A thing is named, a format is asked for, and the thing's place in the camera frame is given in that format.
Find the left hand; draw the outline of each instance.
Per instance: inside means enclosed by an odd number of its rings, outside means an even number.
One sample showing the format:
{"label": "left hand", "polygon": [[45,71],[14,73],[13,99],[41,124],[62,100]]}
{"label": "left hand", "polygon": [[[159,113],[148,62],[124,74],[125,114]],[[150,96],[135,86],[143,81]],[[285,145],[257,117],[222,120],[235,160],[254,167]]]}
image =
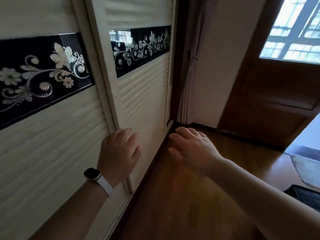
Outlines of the left hand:
{"label": "left hand", "polygon": [[131,130],[119,129],[101,144],[97,169],[112,188],[129,177],[141,157],[142,145],[137,146],[139,134],[133,133],[127,139]]}

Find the baseboard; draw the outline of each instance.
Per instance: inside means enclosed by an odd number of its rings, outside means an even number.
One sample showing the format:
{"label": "baseboard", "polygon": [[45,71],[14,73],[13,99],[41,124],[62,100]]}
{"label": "baseboard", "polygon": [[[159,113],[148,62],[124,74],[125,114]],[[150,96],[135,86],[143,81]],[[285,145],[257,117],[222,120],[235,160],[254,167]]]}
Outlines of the baseboard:
{"label": "baseboard", "polygon": [[160,145],[157,153],[155,154],[152,162],[150,163],[150,166],[148,167],[145,175],[143,176],[138,188],[136,189],[136,191],[134,192],[134,194],[132,195],[130,201],[128,202],[124,212],[122,213],[122,216],[120,217],[120,219],[118,220],[117,225],[114,227],[113,232],[111,233],[110,237],[108,238],[108,240],[118,240],[118,238],[120,237],[120,234],[122,232],[123,227],[125,226],[126,222],[128,221],[134,206],[136,205],[142,191],[144,190],[148,179],[150,178],[152,171],[154,170],[160,155],[162,153],[162,151],[164,150],[168,139],[169,139],[169,135],[174,132],[174,130],[178,127],[178,123],[174,122],[171,126],[171,128],[169,129],[169,132],[166,134],[164,140],[162,141],[162,144]]}
{"label": "baseboard", "polygon": [[263,141],[246,138],[246,137],[243,137],[243,136],[239,136],[239,135],[237,135],[235,133],[231,133],[231,132],[224,131],[224,130],[219,130],[217,128],[212,128],[210,126],[206,126],[206,125],[202,125],[202,124],[191,123],[191,124],[189,124],[187,126],[194,127],[194,128],[199,128],[199,129],[206,130],[206,131],[209,131],[209,132],[212,132],[212,133],[218,133],[219,135],[222,135],[222,136],[234,139],[234,140],[243,141],[245,143],[248,143],[248,144],[251,144],[251,145],[254,145],[254,146],[263,147],[263,148],[271,149],[271,150],[278,151],[278,152],[284,152],[285,149],[286,149],[283,146],[273,145],[273,144],[269,144],[269,143],[266,143],[266,142],[263,142]]}

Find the window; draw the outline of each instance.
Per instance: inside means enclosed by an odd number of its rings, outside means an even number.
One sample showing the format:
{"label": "window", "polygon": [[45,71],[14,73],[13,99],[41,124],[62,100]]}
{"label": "window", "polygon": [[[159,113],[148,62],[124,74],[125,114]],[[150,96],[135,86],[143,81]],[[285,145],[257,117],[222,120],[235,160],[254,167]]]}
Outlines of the window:
{"label": "window", "polygon": [[319,0],[284,0],[260,58],[320,64]]}

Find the wardrobe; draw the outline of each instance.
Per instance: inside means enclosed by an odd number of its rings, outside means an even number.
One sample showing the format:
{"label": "wardrobe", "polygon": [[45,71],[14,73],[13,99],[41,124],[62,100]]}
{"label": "wardrobe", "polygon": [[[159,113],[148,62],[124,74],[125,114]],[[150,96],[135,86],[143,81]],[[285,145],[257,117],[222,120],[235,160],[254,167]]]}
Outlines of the wardrobe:
{"label": "wardrobe", "polygon": [[86,237],[108,239],[172,124],[176,0],[1,3],[0,239],[28,239],[132,127],[142,157]]}

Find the hand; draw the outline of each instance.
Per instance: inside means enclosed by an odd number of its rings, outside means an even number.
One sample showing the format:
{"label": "hand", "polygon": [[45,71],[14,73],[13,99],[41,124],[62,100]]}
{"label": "hand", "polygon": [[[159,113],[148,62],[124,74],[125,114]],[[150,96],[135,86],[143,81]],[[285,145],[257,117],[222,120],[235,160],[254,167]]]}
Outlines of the hand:
{"label": "hand", "polygon": [[217,160],[225,160],[209,138],[195,129],[179,127],[169,137],[176,142],[176,146],[169,148],[170,154],[205,176]]}
{"label": "hand", "polygon": [[101,143],[97,169],[112,188],[129,177],[141,157],[142,145],[137,146],[139,134],[134,133],[127,139],[131,130],[119,129]]}

